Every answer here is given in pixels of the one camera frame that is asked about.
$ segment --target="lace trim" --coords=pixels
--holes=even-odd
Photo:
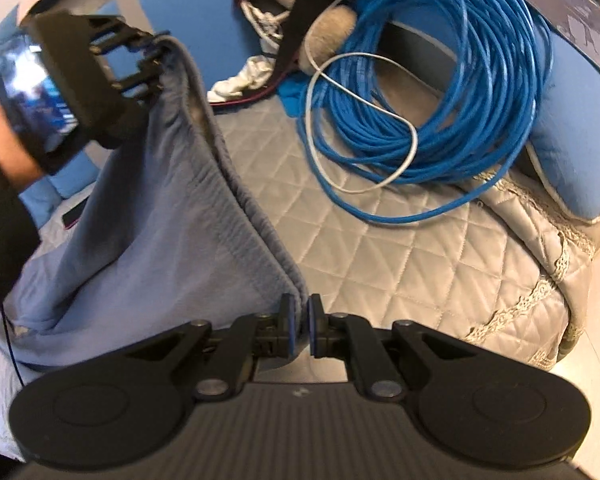
[[[495,174],[496,172],[493,170],[483,171],[482,173],[474,176],[474,179],[491,180]],[[533,196],[528,189],[520,186],[520,184],[517,184],[506,177],[497,181],[494,187],[500,191],[513,193],[519,197],[520,200],[532,206],[556,229],[558,229],[558,232],[562,233],[562,235],[568,241],[572,242],[574,245],[576,245],[576,247],[582,250],[589,257],[589,260],[593,259],[593,255],[596,252],[596,246],[593,243],[593,240],[591,240],[591,238],[589,238],[583,232],[578,231],[576,228],[570,225],[569,221],[560,211],[558,211],[555,206],[552,206],[549,202],[541,198]]]
[[[555,366],[558,361],[558,352],[557,349],[553,357],[549,357],[546,350],[539,349],[531,359],[529,359],[528,364],[534,366],[536,368],[540,368],[541,370],[549,371],[551,368]]]
[[[554,280],[542,274],[528,296],[520,298],[513,306],[497,310],[493,313],[490,322],[473,327],[463,339],[471,344],[480,344],[489,334],[502,330],[509,323],[529,312],[533,306],[548,298],[555,289]]]
[[[555,261],[555,270],[551,275],[555,283],[560,283],[564,280],[564,277],[567,275],[567,271],[569,270],[570,262],[569,243],[567,241],[567,237],[560,231],[558,231],[558,236],[560,237],[562,251],[560,252],[560,257]]]

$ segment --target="blue fabric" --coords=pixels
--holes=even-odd
[[[48,179],[62,198],[69,198],[95,182],[99,173],[99,168],[87,154],[80,152],[62,170]]]
[[[302,315],[299,269],[235,173],[210,107],[209,137],[191,121],[200,77],[184,47],[163,42],[173,54],[147,134],[111,154],[70,240],[28,262],[5,301],[30,329],[13,338],[29,378],[192,319],[220,328],[274,312],[284,293]]]
[[[455,51],[452,31],[433,6],[401,9],[395,19]],[[554,70],[530,142],[564,205],[577,217],[592,220],[600,215],[600,73],[554,32],[552,41]]]
[[[205,89],[217,81],[237,75],[247,58],[261,53],[251,25],[233,0],[139,0],[155,32],[170,31],[200,67]],[[119,13],[115,2],[100,9],[103,14]],[[124,52],[107,57],[117,76],[135,70],[135,60]]]
[[[38,229],[49,221],[56,208],[62,203],[62,197],[47,177],[23,191],[20,200]]]
[[[304,72],[293,72],[285,77],[284,81],[278,85],[276,91],[278,97],[282,101],[285,112],[289,117],[298,117],[300,115],[301,106],[304,103],[300,102],[302,92],[309,84],[309,76]]]

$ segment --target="bed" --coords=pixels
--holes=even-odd
[[[106,1],[58,5],[92,12]],[[391,72],[382,78],[388,99],[415,122],[436,105],[436,93],[418,80]],[[400,99],[405,94],[411,97],[408,106]],[[200,95],[193,96],[190,112],[205,128]],[[584,328],[591,262],[600,250],[600,222],[588,226],[565,218],[525,161],[479,201],[434,221],[387,228],[353,218],[324,196],[295,121],[278,97],[218,114],[216,123],[235,171],[327,311],[359,314],[385,328],[397,319],[414,319],[544,369],[576,344]],[[97,147],[88,153],[98,164],[106,159]],[[341,170],[334,169],[333,176],[356,185],[357,177]],[[356,205],[385,214],[420,211],[487,177],[460,186],[383,189],[358,196]],[[38,254],[71,236],[61,215],[90,192],[91,187],[60,206],[41,230]],[[313,365],[304,354],[296,366]],[[299,376],[317,378],[309,372]],[[0,350],[0,453],[14,458],[20,455],[6,421],[17,390],[11,362]]]

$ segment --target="silver quilted blanket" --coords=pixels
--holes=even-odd
[[[573,347],[583,328],[593,246],[548,205],[542,189],[525,188],[532,182],[510,176],[480,202],[432,221],[369,225],[322,192],[278,98],[217,120],[238,174],[329,311],[360,314],[379,327],[414,319],[542,368]],[[364,186],[329,167],[341,186]],[[396,216],[461,193],[409,186],[347,199]]]

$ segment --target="black strap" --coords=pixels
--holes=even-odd
[[[237,6],[244,0],[234,0]],[[214,103],[212,106],[231,106],[256,101],[273,92],[286,74],[293,68],[302,40],[312,23],[334,0],[296,0],[289,17],[282,25],[282,41],[278,49],[276,64],[267,83],[257,90],[245,90],[235,101]]]

